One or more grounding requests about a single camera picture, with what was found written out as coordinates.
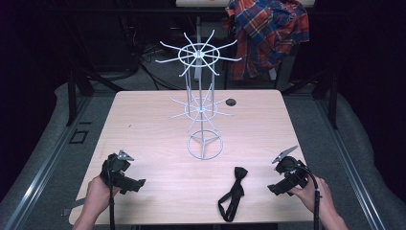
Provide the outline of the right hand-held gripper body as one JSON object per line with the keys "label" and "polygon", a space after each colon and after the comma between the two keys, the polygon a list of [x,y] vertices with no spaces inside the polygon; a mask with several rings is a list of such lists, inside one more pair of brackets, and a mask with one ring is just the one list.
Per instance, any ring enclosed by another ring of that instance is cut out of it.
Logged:
{"label": "right hand-held gripper body", "polygon": [[291,147],[283,150],[272,163],[277,163],[275,171],[284,176],[284,179],[290,180],[295,186],[300,185],[302,188],[307,184],[307,172],[305,171],[305,164],[289,156],[293,150],[298,146]]}

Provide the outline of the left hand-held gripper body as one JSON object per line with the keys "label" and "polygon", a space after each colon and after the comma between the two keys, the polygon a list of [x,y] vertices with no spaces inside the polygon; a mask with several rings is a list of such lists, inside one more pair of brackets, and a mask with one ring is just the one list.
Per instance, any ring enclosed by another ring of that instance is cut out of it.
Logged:
{"label": "left hand-held gripper body", "polygon": [[100,177],[106,185],[124,185],[130,178],[124,175],[134,158],[122,149],[110,154],[103,162]]}

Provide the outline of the black bow tie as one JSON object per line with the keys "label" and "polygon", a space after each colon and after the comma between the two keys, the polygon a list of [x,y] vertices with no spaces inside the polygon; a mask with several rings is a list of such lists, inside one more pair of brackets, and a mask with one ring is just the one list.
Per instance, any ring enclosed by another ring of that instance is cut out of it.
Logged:
{"label": "black bow tie", "polygon": [[231,190],[217,202],[218,211],[226,222],[232,222],[236,216],[237,207],[241,198],[245,195],[241,181],[247,173],[246,169],[235,167],[234,174],[236,180]]}

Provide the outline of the white wire hook rack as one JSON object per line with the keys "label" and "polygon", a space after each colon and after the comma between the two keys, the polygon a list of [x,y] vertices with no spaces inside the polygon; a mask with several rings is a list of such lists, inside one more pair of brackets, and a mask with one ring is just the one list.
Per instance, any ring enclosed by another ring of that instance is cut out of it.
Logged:
{"label": "white wire hook rack", "polygon": [[220,61],[237,62],[239,58],[224,57],[221,51],[236,44],[236,41],[216,47],[211,43],[214,31],[205,42],[199,39],[192,41],[184,34],[188,41],[183,47],[169,45],[161,41],[161,44],[177,52],[177,56],[171,59],[157,60],[157,63],[170,63],[178,61],[183,65],[183,71],[179,74],[185,80],[186,100],[181,102],[172,98],[175,103],[182,104],[184,111],[173,115],[173,118],[187,117],[191,124],[188,128],[187,151],[199,160],[216,158],[224,147],[222,136],[214,125],[216,115],[230,116],[219,110],[221,103],[226,103],[228,98],[217,100],[215,98],[215,79],[219,73],[215,70]]}

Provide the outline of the person's right hand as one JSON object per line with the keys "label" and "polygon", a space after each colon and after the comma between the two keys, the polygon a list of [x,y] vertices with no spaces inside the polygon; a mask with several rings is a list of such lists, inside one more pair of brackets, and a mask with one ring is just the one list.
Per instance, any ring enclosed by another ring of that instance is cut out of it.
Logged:
{"label": "person's right hand", "polygon": [[315,176],[315,180],[309,179],[304,188],[294,187],[290,190],[290,193],[297,196],[310,212],[314,212],[316,196],[315,183],[317,183],[320,191],[319,215],[322,216],[333,207],[330,189],[323,178]]}

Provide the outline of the person's left hand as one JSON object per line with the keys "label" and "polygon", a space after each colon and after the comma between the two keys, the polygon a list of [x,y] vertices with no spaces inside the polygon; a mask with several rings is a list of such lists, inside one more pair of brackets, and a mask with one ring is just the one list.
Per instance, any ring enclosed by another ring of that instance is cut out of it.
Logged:
{"label": "person's left hand", "polygon": [[83,212],[96,219],[108,207],[110,195],[115,196],[120,190],[118,187],[109,189],[99,176],[94,177],[88,184]]}

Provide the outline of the red blue plaid shirt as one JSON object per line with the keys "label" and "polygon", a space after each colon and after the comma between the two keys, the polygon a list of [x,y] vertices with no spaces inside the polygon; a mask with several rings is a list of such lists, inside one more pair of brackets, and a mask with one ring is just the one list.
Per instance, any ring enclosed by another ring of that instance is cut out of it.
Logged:
{"label": "red blue plaid shirt", "polygon": [[309,22],[298,0],[230,0],[237,40],[231,80],[256,78],[274,69],[296,44],[308,42]]}

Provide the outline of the aluminium floor rail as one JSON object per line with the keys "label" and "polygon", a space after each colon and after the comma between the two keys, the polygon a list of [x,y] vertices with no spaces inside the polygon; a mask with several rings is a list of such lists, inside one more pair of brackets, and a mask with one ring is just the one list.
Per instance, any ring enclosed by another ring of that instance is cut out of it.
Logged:
{"label": "aluminium floor rail", "polygon": [[338,149],[338,158],[340,159],[341,165],[346,173],[346,177],[350,182],[352,190],[371,230],[387,230],[381,216],[377,212],[374,202],[372,201],[371,194],[365,186],[365,183],[362,181],[359,171],[356,169],[356,166],[350,156],[349,149],[347,148],[343,135],[341,134],[341,129],[339,127],[333,127],[333,124],[330,122],[328,117],[327,106],[324,101],[316,100],[315,104],[321,113],[329,134],[334,140],[335,146]]}
{"label": "aluminium floor rail", "polygon": [[0,230],[71,230],[69,215],[96,146],[102,119],[95,98],[79,100],[78,117],[66,124],[57,103],[22,173],[0,202]]}

